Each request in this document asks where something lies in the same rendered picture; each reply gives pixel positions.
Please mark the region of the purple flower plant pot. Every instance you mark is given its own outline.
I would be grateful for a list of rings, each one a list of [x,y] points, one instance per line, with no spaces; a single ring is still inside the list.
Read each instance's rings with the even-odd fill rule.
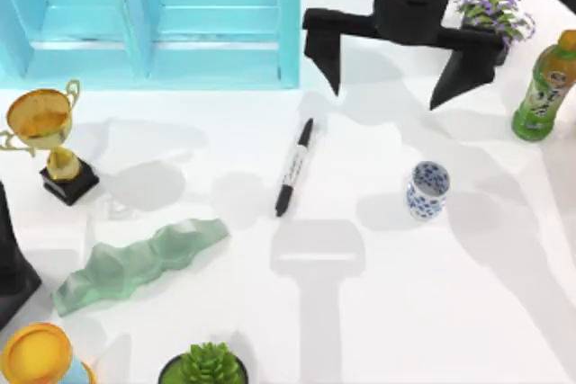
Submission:
[[[462,27],[474,28],[499,35],[504,47],[496,66],[505,63],[509,50],[516,42],[531,39],[536,32],[533,16],[520,7],[521,0],[452,0],[462,18]]]

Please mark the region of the green bottle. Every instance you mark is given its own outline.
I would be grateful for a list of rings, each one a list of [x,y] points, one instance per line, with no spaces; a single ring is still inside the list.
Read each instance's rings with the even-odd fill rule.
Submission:
[[[511,128],[525,141],[537,142],[552,131],[565,96],[576,85],[576,30],[563,31],[558,41],[537,58],[526,96],[516,109]]]

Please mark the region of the black and white marker pen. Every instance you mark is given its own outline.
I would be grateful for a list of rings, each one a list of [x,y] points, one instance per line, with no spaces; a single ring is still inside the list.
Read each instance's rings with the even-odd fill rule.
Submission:
[[[311,141],[314,119],[309,118],[301,131],[296,142],[292,160],[284,173],[282,185],[275,202],[274,210],[276,217],[280,218],[288,210],[294,191],[294,186],[302,169]]]

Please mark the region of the light blue rack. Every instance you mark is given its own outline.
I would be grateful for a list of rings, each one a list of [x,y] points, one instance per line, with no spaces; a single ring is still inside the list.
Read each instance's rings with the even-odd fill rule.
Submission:
[[[301,0],[0,0],[0,87],[294,88],[300,36]]]

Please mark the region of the blue and white patterned cup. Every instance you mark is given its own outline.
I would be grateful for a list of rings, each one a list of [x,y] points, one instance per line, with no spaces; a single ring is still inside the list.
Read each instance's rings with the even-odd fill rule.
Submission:
[[[410,215],[420,221],[437,217],[446,205],[450,187],[450,175],[442,165],[433,161],[416,164],[409,175],[406,191]]]

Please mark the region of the green mountain-shaped pen rest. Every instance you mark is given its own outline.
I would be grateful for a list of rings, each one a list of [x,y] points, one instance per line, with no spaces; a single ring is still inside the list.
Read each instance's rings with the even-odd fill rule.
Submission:
[[[219,219],[184,219],[127,246],[97,243],[84,268],[69,274],[52,293],[53,306],[64,317],[99,301],[128,299],[163,273],[188,267],[228,235]]]

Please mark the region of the gold trophy on black base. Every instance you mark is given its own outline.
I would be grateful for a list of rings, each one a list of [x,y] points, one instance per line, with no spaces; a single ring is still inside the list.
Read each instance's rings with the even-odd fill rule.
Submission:
[[[40,170],[44,188],[68,206],[99,183],[92,166],[64,147],[73,127],[73,109],[81,84],[72,79],[65,90],[41,88],[18,97],[6,113],[7,130],[0,131],[0,150],[35,156],[48,152]]]

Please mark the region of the green succulent in black pot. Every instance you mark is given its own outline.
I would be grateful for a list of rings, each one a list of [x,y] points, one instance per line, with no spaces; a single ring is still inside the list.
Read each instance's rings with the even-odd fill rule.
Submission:
[[[171,359],[157,384],[249,384],[248,370],[225,343],[192,344]]]

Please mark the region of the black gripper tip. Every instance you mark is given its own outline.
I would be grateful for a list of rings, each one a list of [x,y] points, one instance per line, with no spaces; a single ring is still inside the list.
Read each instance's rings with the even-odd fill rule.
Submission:
[[[23,255],[0,181],[0,331],[40,287],[41,278]]]

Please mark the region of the yellow and blue cup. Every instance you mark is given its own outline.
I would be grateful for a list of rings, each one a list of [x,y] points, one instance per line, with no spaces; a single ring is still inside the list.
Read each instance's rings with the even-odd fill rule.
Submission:
[[[16,331],[0,355],[0,371],[9,384],[97,384],[66,333],[50,323]]]

